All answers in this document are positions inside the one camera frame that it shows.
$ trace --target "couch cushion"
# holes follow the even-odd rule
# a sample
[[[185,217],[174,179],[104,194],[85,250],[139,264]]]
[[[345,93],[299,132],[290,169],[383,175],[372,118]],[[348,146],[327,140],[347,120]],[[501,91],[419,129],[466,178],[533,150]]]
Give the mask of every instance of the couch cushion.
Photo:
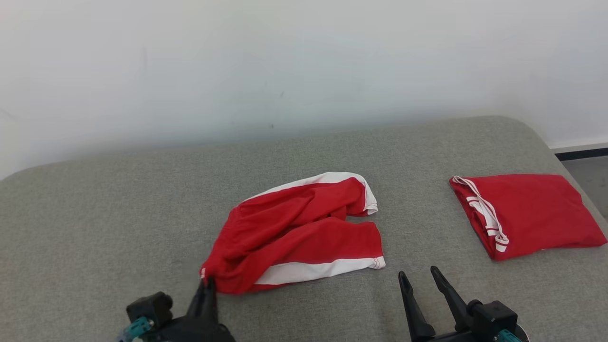
[[[326,171],[359,173],[369,182],[379,212],[354,221],[376,222],[387,266],[219,295],[220,320],[237,341],[407,341],[399,270],[428,322],[438,333],[452,331],[431,265],[465,301],[498,299],[511,307],[533,340],[608,335],[608,248],[488,258],[451,176],[557,173],[579,187],[526,125],[477,117],[91,158],[12,175],[0,182],[2,339],[112,340],[128,324],[125,306],[156,291],[170,294],[173,313],[183,315],[230,209]]]

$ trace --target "red shorts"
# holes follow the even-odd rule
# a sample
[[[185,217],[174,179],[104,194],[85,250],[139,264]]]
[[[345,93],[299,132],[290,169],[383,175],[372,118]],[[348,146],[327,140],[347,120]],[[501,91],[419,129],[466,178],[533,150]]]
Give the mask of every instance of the red shorts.
[[[201,278],[221,293],[268,290],[386,264],[373,222],[346,221],[378,211],[366,180],[327,172],[253,196],[232,209]]]
[[[494,260],[607,242],[581,194],[563,176],[454,176],[450,184]]]

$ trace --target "white trim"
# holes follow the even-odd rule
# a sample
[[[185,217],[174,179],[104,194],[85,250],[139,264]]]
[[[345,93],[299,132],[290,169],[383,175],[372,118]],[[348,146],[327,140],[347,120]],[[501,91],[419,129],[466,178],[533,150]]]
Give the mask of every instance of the white trim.
[[[338,259],[327,263],[287,262],[270,266],[256,281],[257,285],[280,285],[290,282],[311,281],[335,276],[363,268],[379,270],[386,266],[384,256],[363,259]]]
[[[364,209],[367,211],[367,214],[372,215],[373,213],[377,212],[378,211],[378,202],[376,201],[376,197],[374,197],[374,194],[371,192],[371,188],[367,184],[367,181],[365,180],[365,178],[363,178],[363,176],[358,175],[357,173],[352,173],[352,172],[321,173],[320,175],[312,176],[309,178],[304,178],[303,180],[297,180],[297,181],[293,181],[291,183],[273,187],[272,189],[266,190],[260,194],[249,197],[247,200],[250,200],[252,198],[259,197],[262,195],[270,194],[272,192],[289,189],[290,187],[310,185],[310,184],[334,184],[334,183],[339,183],[341,181],[345,181],[352,177],[356,178],[365,187],[365,207],[364,207]]]
[[[507,238],[506,234],[502,231],[502,226],[498,221],[498,216],[496,215],[496,210],[494,209],[492,203],[483,199],[482,195],[477,189],[477,186],[475,185],[475,182],[460,176],[454,176],[452,181],[468,186],[469,189],[476,194],[477,198],[467,197],[467,202],[469,202],[470,206],[472,206],[477,212],[481,213],[486,218],[486,233],[488,236],[494,236],[494,241],[496,241],[496,251],[506,251],[506,246],[509,244],[509,238]]]

